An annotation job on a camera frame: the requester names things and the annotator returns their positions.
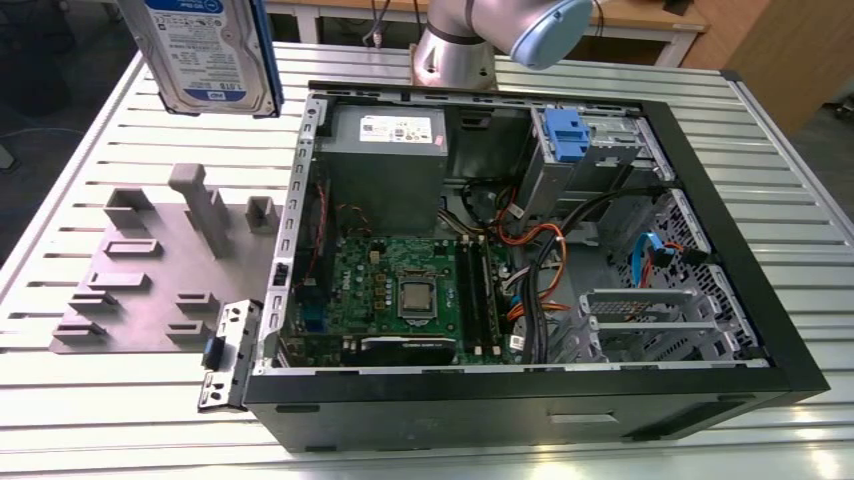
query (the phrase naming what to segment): hard drive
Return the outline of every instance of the hard drive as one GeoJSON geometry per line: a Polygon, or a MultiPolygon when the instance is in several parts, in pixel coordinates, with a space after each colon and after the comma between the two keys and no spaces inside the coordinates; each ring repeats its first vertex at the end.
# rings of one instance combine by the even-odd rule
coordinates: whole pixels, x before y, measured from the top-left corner
{"type": "Polygon", "coordinates": [[[262,0],[118,0],[118,7],[169,113],[278,115],[262,0]]]}

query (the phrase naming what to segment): blue drive bay latch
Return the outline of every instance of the blue drive bay latch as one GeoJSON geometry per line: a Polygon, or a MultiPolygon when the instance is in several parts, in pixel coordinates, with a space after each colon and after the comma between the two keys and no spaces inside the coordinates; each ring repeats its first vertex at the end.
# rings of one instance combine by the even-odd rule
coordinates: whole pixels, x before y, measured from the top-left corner
{"type": "Polygon", "coordinates": [[[589,127],[584,125],[577,111],[546,108],[544,126],[554,160],[573,163],[584,158],[589,149],[589,127]]]}

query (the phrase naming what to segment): motherboard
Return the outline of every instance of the motherboard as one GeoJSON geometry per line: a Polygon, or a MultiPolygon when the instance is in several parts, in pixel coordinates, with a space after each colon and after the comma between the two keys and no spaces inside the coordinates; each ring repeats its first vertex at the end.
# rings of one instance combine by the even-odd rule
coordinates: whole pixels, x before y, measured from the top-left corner
{"type": "Polygon", "coordinates": [[[286,338],[305,366],[501,364],[502,246],[484,239],[338,239],[330,298],[302,305],[286,338]]]}

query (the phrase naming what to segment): white slatted table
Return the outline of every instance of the white slatted table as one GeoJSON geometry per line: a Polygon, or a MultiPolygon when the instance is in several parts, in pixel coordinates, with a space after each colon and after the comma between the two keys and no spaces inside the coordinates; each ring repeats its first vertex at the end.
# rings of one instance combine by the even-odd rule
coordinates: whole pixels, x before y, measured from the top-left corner
{"type": "Polygon", "coordinates": [[[172,163],[189,160],[205,164],[226,202],[250,195],[281,202],[306,81],[409,81],[404,51],[277,44],[274,52],[286,97],[274,120],[168,115],[138,56],[130,63],[0,271],[0,472],[854,477],[851,226],[748,94],[715,72],[565,62],[532,73],[497,64],[502,90],[669,103],[832,387],[800,405],[753,412],[676,442],[292,456],[250,414],[196,414],[198,355],[49,353],[111,188],[141,185],[153,200],[180,201],[165,181],[172,163]]]}

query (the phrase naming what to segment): cpu socket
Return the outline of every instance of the cpu socket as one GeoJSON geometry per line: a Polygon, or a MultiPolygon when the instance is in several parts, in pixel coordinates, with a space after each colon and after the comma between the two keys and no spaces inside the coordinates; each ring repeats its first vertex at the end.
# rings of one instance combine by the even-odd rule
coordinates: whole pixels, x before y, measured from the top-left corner
{"type": "Polygon", "coordinates": [[[436,281],[426,277],[397,280],[397,316],[413,327],[422,327],[438,313],[436,281]]]}

